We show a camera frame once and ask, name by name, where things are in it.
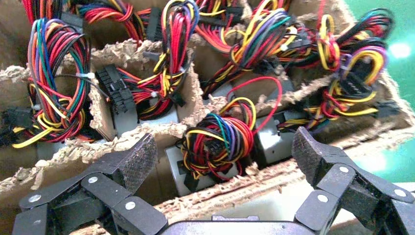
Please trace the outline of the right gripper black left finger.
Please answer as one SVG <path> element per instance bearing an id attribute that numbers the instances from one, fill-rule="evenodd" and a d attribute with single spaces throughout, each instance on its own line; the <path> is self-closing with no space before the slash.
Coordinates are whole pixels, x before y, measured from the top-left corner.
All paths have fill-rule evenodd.
<path id="1" fill-rule="evenodd" d="M 12 233 L 68 235 L 95 222 L 112 235 L 158 235 L 166 217 L 135 195 L 156 160 L 151 134 L 128 150 L 104 154 L 79 175 L 21 199 Z"/>

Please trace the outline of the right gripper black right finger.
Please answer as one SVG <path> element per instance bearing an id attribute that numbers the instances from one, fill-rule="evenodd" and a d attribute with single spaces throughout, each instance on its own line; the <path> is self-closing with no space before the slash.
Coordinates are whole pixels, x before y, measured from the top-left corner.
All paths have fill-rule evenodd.
<path id="1" fill-rule="evenodd" d="M 415 198 L 407 190 L 360 167 L 340 148 L 316 141 L 304 128 L 293 138 L 292 156 L 313 187 L 294 221 L 324 235 L 340 210 L 352 213 L 375 235 L 412 235 Z"/>

